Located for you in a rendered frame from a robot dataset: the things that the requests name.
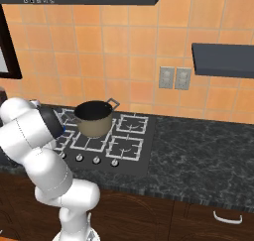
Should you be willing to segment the black gas hob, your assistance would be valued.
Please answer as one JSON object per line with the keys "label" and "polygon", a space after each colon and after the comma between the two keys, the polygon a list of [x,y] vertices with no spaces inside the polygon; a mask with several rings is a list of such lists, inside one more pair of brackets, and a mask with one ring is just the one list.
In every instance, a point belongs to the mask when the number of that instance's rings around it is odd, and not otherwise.
{"label": "black gas hob", "polygon": [[[110,131],[99,138],[83,136],[74,122],[66,115],[72,108],[56,107],[55,110],[63,119],[64,133],[57,139],[55,152],[64,152],[65,162],[72,172],[75,170],[99,170],[106,173],[145,177],[151,156],[152,142],[156,124],[153,115],[129,112],[114,112]],[[83,161],[77,162],[75,157],[83,155]],[[101,162],[92,162],[99,157]],[[112,167],[112,160],[119,165]]]}

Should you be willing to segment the dark wood cupboard door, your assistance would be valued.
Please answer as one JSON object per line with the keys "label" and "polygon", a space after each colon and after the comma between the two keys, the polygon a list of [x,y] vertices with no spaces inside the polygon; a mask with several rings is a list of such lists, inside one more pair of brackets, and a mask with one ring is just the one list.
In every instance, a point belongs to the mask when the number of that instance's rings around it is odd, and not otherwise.
{"label": "dark wood cupboard door", "polygon": [[0,193],[12,208],[21,241],[53,241],[61,230],[59,210],[35,199],[35,186],[26,176],[0,173]]}
{"label": "dark wood cupboard door", "polygon": [[173,208],[169,199],[102,189],[91,226],[101,241],[168,241]]}

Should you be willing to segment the tan cooking pot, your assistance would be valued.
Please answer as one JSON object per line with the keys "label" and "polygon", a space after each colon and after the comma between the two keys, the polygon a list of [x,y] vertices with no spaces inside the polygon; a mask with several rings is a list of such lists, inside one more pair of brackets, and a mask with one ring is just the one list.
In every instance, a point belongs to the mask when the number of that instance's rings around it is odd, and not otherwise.
{"label": "tan cooking pot", "polygon": [[110,131],[113,112],[119,105],[120,103],[113,98],[107,101],[86,101],[76,106],[66,118],[77,125],[82,135],[99,138]]}

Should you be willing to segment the grey wall socket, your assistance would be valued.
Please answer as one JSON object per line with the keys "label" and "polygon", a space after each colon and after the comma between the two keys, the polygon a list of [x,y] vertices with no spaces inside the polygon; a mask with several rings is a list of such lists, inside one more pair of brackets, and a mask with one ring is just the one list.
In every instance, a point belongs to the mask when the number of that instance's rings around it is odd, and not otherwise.
{"label": "grey wall socket", "polygon": [[178,67],[177,76],[175,82],[175,89],[188,90],[191,81],[191,68],[190,67]]}
{"label": "grey wall socket", "polygon": [[173,66],[161,66],[159,74],[159,87],[172,89],[174,84],[175,68]]}

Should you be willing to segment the dark wood drawer front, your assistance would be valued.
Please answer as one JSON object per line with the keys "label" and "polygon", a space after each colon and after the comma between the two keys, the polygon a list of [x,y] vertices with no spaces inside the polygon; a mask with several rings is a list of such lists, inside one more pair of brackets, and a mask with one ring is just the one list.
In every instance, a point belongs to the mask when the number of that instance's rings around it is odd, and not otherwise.
{"label": "dark wood drawer front", "polygon": [[254,213],[176,201],[169,241],[254,241]]}

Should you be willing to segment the dark grey wall shelf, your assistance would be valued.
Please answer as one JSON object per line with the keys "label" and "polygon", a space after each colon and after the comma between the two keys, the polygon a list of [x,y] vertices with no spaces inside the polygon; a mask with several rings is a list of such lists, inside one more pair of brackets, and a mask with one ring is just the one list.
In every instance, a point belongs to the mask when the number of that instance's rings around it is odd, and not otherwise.
{"label": "dark grey wall shelf", "polygon": [[191,44],[196,75],[254,78],[254,46]]}

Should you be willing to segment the dark framed window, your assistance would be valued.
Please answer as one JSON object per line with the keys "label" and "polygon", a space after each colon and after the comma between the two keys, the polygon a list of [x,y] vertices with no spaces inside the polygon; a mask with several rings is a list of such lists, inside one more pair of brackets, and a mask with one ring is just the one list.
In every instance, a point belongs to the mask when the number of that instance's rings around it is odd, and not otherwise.
{"label": "dark framed window", "polygon": [[5,14],[0,4],[0,78],[21,79],[22,73],[9,32]]}

